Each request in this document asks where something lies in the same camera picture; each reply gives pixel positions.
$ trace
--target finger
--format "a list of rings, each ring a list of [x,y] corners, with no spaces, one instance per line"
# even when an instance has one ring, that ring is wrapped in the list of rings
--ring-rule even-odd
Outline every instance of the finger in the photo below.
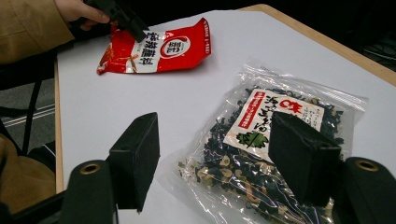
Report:
[[[111,21],[110,25],[112,26],[119,26],[119,22],[118,21]]]
[[[92,26],[86,25],[85,23],[82,23],[82,24],[79,26],[79,28],[80,28],[81,30],[83,30],[83,31],[89,31],[89,30],[91,30]]]
[[[100,23],[108,23],[110,22],[110,18],[101,10],[90,7],[81,2],[80,7],[81,17],[87,18],[92,21],[97,21]]]
[[[94,26],[97,23],[98,23],[97,21],[92,21],[92,20],[85,20],[84,21],[84,25],[87,25],[87,26]]]

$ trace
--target brown coat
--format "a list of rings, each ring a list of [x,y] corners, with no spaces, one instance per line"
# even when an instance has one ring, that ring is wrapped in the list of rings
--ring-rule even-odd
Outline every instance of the brown coat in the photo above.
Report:
[[[11,214],[55,195],[55,174],[41,162],[18,156],[14,145],[0,134],[0,202]]]
[[[73,38],[53,0],[0,0],[0,64],[54,49]]]

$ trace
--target hand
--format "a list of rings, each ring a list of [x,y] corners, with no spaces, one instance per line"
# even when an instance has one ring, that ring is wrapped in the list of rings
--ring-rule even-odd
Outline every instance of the hand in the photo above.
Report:
[[[80,25],[81,30],[89,31],[97,23],[108,23],[110,18],[101,10],[84,4],[81,0],[54,0],[64,22],[86,18]]]

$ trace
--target floor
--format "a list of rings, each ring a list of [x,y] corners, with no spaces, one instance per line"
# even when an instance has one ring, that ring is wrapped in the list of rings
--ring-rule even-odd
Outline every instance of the floor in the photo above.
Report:
[[[0,91],[0,106],[23,109],[29,105],[33,84],[18,88]],[[37,98],[35,116],[32,123],[32,132],[29,148],[40,147],[43,144],[55,140],[55,98],[54,80],[43,81]],[[17,142],[19,147],[23,145],[25,117],[1,118],[8,132]]]
[[[361,54],[396,72],[396,33],[386,33],[361,48]]]

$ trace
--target person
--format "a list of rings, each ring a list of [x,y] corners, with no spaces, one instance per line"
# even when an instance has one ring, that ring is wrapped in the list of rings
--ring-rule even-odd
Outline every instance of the person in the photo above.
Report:
[[[112,23],[103,11],[81,0],[0,0],[0,15],[0,76],[6,75],[10,66],[17,71],[23,67],[33,69],[24,63],[76,39],[72,22],[80,18],[85,18],[79,26],[82,32]],[[18,79],[20,74],[11,75]],[[19,155],[17,144],[0,120],[2,208],[5,205],[10,214],[16,214],[55,194],[54,171],[32,157]]]
[[[81,0],[1,0],[0,64],[15,63],[65,44],[75,37],[71,22],[86,18],[80,29],[89,31],[109,23],[103,11]]]

